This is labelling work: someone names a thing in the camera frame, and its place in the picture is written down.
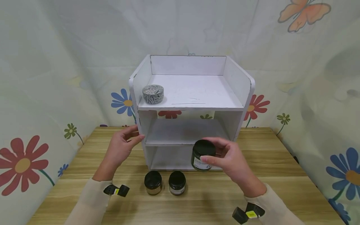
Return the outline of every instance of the shelf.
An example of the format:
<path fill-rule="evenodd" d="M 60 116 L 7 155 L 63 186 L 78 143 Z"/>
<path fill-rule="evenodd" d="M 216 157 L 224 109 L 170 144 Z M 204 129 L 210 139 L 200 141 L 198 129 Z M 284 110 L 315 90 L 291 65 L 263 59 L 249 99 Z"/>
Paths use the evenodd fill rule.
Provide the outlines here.
<path fill-rule="evenodd" d="M 194 170 L 191 165 L 192 146 L 157 147 L 154 154 L 151 170 Z M 212 167 L 211 170 L 222 170 Z"/>
<path fill-rule="evenodd" d="M 216 75 L 152 75 L 148 85 L 164 87 L 164 99 L 148 104 L 141 98 L 138 110 L 243 111 L 241 104 L 223 76 Z"/>
<path fill-rule="evenodd" d="M 218 120 L 156 119 L 149 129 L 145 146 L 189 145 L 204 137 L 229 139 Z"/>

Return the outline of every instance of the yellow label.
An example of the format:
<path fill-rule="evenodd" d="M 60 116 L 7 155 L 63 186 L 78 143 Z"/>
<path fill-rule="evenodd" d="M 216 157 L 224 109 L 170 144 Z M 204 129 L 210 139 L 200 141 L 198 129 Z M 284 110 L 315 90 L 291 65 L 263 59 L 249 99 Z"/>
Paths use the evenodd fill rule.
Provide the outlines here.
<path fill-rule="evenodd" d="M 250 219 L 257 218 L 257 214 L 256 214 L 254 211 L 246 212 L 246 215 L 247 215 Z"/>

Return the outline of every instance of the flower stem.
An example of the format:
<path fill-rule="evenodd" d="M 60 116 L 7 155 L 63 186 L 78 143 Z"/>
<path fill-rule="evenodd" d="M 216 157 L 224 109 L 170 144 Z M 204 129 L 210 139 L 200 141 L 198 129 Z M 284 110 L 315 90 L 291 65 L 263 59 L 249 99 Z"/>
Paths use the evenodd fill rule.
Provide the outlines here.
<path fill-rule="evenodd" d="M 343 188 L 339 193 L 333 198 L 334 201 L 338 200 L 341 196 L 341 194 L 344 192 L 345 188 Z"/>
<path fill-rule="evenodd" d="M 80 138 L 80 140 L 81 140 L 82 144 L 84 144 L 84 142 L 82 141 L 81 136 L 80 136 L 77 132 L 75 132 L 75 133 L 79 136 L 79 138 Z"/>
<path fill-rule="evenodd" d="M 248 124 L 246 125 L 246 127 L 249 125 L 249 123 L 250 123 L 250 120 L 251 120 L 251 118 L 249 118 L 249 122 L 248 122 Z"/>
<path fill-rule="evenodd" d="M 51 182 L 51 184 L 52 184 L 53 186 L 55 186 L 55 184 L 54 184 L 53 180 L 51 179 L 51 177 L 50 177 L 44 170 L 39 170 L 39 171 L 40 171 L 42 174 L 44 174 L 46 178 L 48 178 L 48 179 L 50 180 L 50 182 Z"/>
<path fill-rule="evenodd" d="M 133 111 L 131 111 L 131 113 L 132 113 L 132 117 L 134 118 L 134 122 L 135 122 L 135 124 L 136 124 L 136 117 L 135 117 Z"/>
<path fill-rule="evenodd" d="M 276 136 L 283 130 L 284 126 L 285 126 L 285 123 L 283 124 L 283 126 L 281 127 L 281 129 L 279 130 L 279 132 L 276 134 Z"/>

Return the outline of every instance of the black clip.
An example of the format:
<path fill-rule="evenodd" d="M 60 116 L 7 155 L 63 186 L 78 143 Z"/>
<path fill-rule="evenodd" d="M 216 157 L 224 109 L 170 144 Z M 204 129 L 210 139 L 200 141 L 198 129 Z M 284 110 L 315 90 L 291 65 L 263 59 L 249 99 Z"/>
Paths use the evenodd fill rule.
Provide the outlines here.
<path fill-rule="evenodd" d="M 236 209 L 233 212 L 233 218 L 239 223 L 244 224 L 249 219 L 253 218 L 259 218 L 265 214 L 265 210 L 262 209 L 260 206 L 248 203 L 246 206 L 245 212 L 240 209 L 239 207 L 236 207 Z"/>
<path fill-rule="evenodd" d="M 130 188 L 125 185 L 121 185 L 120 188 L 117 188 L 115 185 L 111 184 L 104 189 L 104 193 L 107 195 L 117 194 L 119 196 L 126 197 L 129 190 Z"/>

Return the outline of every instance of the blue flower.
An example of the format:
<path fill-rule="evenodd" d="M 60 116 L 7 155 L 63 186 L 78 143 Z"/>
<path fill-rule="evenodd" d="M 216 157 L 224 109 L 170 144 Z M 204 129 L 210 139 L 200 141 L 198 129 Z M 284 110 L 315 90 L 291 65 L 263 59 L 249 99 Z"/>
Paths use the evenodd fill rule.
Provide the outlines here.
<path fill-rule="evenodd" d="M 63 167 L 60 167 L 60 170 L 58 171 L 58 177 L 61 177 L 63 175 L 64 170 L 66 170 L 68 166 L 69 164 L 64 164 Z"/>
<path fill-rule="evenodd" d="M 353 200 L 356 195 L 356 190 L 360 196 L 360 165 L 357 167 L 359 154 L 354 148 L 348 148 L 346 151 L 346 158 L 347 162 L 343 154 L 340 154 L 339 157 L 337 155 L 330 156 L 331 162 L 333 162 L 333 164 L 341 171 L 328 166 L 326 167 L 326 172 L 335 178 L 341 179 L 340 181 L 333 183 L 333 189 L 343 190 L 350 184 L 346 191 L 346 198 Z"/>
<path fill-rule="evenodd" d="M 113 103 L 111 103 L 111 107 L 113 108 L 119 108 L 117 110 L 118 114 L 123 114 L 126 110 L 127 110 L 127 115 L 128 116 L 132 116 L 132 111 L 134 111 L 134 106 L 132 105 L 132 99 L 131 96 L 129 96 L 129 98 L 127 98 L 127 92 L 126 90 L 123 88 L 121 89 L 121 95 L 119 95 L 118 93 L 111 93 L 111 96 L 116 99 L 113 100 Z"/>
<path fill-rule="evenodd" d="M 351 221 L 351 218 L 348 216 L 348 212 L 345 211 L 344 205 L 341 203 L 336 203 L 334 199 L 329 199 L 329 203 L 339 214 L 340 218 L 344 221 L 344 223 L 346 225 L 349 225 L 349 221 Z"/>

